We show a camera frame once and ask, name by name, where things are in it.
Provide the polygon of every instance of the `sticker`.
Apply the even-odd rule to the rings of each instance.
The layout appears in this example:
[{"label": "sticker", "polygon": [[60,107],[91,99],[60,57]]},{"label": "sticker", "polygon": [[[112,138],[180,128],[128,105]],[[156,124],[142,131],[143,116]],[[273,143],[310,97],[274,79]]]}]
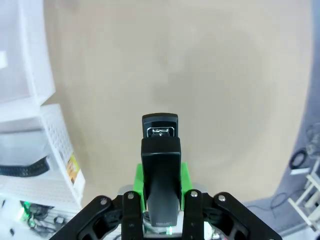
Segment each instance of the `sticker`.
[{"label": "sticker", "polygon": [[4,69],[7,67],[8,67],[7,52],[0,51],[0,69]]},{"label": "sticker", "polygon": [[68,161],[68,164],[66,166],[66,171],[69,175],[69,178],[71,180],[71,182],[74,184],[75,181],[76,181],[76,178],[77,178],[77,175],[79,173],[79,165],[77,163],[77,160],[76,160],[76,157],[75,157],[75,154],[72,153],[69,161]]}]

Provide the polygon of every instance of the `beige tabletop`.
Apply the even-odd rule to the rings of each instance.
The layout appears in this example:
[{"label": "beige tabletop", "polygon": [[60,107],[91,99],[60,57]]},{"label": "beige tabletop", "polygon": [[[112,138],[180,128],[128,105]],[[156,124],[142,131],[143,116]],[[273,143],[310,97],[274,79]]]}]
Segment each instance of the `beige tabletop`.
[{"label": "beige tabletop", "polygon": [[179,116],[193,182],[271,196],[303,117],[309,0],[47,0],[56,94],[86,188],[114,197],[141,162],[141,118]]}]

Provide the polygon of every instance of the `white storage bin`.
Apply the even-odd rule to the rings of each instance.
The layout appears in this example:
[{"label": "white storage bin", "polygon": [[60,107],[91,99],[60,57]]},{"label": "white storage bin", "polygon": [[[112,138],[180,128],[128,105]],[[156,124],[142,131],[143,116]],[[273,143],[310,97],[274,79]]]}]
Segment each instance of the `white storage bin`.
[{"label": "white storage bin", "polygon": [[43,0],[0,0],[0,115],[10,101],[40,106],[54,92]]},{"label": "white storage bin", "polygon": [[30,165],[48,156],[49,171],[33,177],[0,175],[0,195],[35,204],[80,209],[82,171],[68,172],[74,150],[58,104],[33,117],[0,122],[0,165]]}]

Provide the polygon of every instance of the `screw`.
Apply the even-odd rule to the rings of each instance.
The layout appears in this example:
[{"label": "screw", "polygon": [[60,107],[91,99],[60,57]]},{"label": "screw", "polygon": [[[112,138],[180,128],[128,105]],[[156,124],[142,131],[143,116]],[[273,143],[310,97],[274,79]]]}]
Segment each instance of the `screw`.
[{"label": "screw", "polygon": [[107,199],[105,199],[105,198],[100,201],[101,205],[106,205],[106,203],[107,203]]},{"label": "screw", "polygon": [[133,193],[129,193],[128,194],[128,199],[133,199],[134,198],[134,194]]},{"label": "screw", "polygon": [[218,199],[219,199],[221,202],[225,202],[225,201],[226,201],[226,197],[223,196],[223,195],[219,195]]},{"label": "screw", "polygon": [[198,193],[196,191],[191,192],[191,197],[196,198],[198,196]]}]

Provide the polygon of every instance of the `green part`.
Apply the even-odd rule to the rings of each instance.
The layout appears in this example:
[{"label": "green part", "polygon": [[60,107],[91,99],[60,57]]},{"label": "green part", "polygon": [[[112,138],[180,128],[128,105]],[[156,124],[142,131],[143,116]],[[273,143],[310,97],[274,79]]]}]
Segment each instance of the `green part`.
[{"label": "green part", "polygon": [[142,168],[142,163],[136,166],[135,179],[133,183],[133,191],[137,192],[141,197],[141,209],[146,210],[145,199],[144,199],[144,171]]},{"label": "green part", "polygon": [[185,194],[187,191],[193,189],[191,178],[189,175],[188,164],[186,162],[181,163],[181,206],[180,209],[185,209]]},{"label": "green part", "polygon": [[[189,175],[188,164],[186,162],[181,163],[180,169],[181,177],[181,206],[180,209],[183,211],[185,208],[185,194],[187,191],[193,189],[191,178]],[[141,197],[141,209],[146,210],[145,199],[144,199],[144,171],[142,168],[142,163],[136,166],[135,179],[133,183],[133,191],[137,192]]]}]

